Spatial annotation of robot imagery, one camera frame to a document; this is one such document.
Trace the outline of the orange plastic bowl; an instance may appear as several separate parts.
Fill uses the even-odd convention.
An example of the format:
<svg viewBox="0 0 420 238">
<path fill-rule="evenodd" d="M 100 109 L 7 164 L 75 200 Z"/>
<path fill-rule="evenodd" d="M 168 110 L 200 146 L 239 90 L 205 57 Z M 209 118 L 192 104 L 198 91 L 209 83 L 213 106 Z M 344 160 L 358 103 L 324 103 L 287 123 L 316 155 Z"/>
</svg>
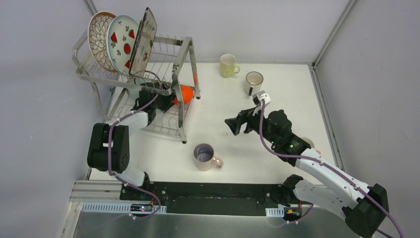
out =
<svg viewBox="0 0 420 238">
<path fill-rule="evenodd" d="M 186 105 L 188 104 L 194 97 L 194 91 L 191 87 L 186 86 L 186 85 L 181 85 L 181 93 L 182 93 L 182 98 L 183 98 L 183 104 Z"/>
</svg>

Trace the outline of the mint green bowl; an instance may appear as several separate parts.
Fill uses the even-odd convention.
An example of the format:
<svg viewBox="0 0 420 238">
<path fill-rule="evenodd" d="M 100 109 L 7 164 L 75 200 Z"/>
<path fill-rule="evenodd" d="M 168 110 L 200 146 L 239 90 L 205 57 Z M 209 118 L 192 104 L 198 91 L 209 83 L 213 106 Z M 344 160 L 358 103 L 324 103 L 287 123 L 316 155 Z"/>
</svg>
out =
<svg viewBox="0 0 420 238">
<path fill-rule="evenodd" d="M 127 92 L 132 99 L 137 99 L 139 97 L 139 91 L 136 89 L 127 89 Z"/>
</svg>

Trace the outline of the pink iridescent mug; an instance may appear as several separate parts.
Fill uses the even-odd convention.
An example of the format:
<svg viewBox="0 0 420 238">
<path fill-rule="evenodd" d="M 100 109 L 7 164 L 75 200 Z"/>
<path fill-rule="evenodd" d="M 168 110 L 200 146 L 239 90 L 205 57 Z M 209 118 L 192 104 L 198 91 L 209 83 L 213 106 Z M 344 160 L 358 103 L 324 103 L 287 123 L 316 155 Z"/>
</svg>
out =
<svg viewBox="0 0 420 238">
<path fill-rule="evenodd" d="M 212 168 L 221 169 L 224 162 L 215 156 L 212 146 L 206 143 L 197 145 L 193 151 L 195 166 L 201 171 L 208 171 Z"/>
</svg>

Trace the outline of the square flower pattern plate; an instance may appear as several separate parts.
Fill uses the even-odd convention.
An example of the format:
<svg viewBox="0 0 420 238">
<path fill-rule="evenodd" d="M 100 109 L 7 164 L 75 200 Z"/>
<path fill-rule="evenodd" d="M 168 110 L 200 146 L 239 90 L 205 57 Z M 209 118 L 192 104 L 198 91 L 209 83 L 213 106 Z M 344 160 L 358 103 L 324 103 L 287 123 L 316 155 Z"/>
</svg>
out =
<svg viewBox="0 0 420 238">
<path fill-rule="evenodd" d="M 144 76 L 154 44 L 157 27 L 156 19 L 151 9 L 147 7 L 142 22 L 138 28 L 133 52 L 130 57 L 130 76 Z"/>
</svg>

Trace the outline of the watermelon pattern round plate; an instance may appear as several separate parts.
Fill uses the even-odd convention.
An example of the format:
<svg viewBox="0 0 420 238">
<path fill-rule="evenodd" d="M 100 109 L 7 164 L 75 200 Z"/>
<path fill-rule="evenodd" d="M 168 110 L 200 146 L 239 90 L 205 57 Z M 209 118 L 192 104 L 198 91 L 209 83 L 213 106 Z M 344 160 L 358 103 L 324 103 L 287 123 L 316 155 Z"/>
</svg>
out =
<svg viewBox="0 0 420 238">
<path fill-rule="evenodd" d="M 129 75 L 131 55 L 139 24 L 127 15 L 114 18 L 106 33 L 107 53 L 111 65 L 125 76 Z"/>
</svg>

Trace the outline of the floral petal brown-rim plate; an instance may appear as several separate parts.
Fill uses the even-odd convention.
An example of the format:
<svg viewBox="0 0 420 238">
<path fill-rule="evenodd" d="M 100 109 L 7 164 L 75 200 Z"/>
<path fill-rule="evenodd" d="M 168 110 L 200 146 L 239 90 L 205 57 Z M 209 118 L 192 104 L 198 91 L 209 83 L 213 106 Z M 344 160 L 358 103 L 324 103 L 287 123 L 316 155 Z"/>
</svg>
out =
<svg viewBox="0 0 420 238">
<path fill-rule="evenodd" d="M 91 18 L 88 27 L 88 42 L 91 54 L 102 68 L 110 72 L 116 72 L 116 69 L 108 56 L 106 33 L 115 17 L 111 12 L 98 12 Z"/>
</svg>

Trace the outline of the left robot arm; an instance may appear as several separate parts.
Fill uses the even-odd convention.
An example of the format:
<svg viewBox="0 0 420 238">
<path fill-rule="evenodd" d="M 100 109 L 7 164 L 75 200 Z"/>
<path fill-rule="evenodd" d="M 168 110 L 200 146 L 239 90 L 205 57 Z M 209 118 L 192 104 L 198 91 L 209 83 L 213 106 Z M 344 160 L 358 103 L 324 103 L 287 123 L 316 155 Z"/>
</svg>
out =
<svg viewBox="0 0 420 238">
<path fill-rule="evenodd" d="M 157 110 L 165 113 L 177 99 L 176 93 L 168 96 L 139 91 L 134 105 L 112 126 L 108 123 L 96 123 L 93 126 L 87 164 L 90 168 L 111 175 L 133 184 L 132 194 L 138 200 L 146 200 L 150 197 L 151 187 L 144 183 L 146 172 L 134 167 L 130 162 L 130 136 L 142 128 L 149 126 L 155 119 Z"/>
</svg>

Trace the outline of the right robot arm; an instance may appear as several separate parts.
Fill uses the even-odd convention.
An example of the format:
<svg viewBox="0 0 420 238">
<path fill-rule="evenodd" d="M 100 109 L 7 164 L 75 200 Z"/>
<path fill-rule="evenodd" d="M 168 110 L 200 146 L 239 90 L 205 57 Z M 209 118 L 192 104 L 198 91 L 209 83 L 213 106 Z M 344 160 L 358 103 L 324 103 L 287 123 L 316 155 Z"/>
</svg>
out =
<svg viewBox="0 0 420 238">
<path fill-rule="evenodd" d="M 325 160 L 316 149 L 292 132 L 292 123 L 283 110 L 264 117 L 253 108 L 242 110 L 237 117 L 224 121 L 234 135 L 243 124 L 245 133 L 252 131 L 262 141 L 271 143 L 269 151 L 282 161 L 310 174 L 321 185 L 315 185 L 297 175 L 282 184 L 281 197 L 287 203 L 302 200 L 335 214 L 357 235 L 370 238 L 378 231 L 389 212 L 386 189 L 362 182 Z"/>
</svg>

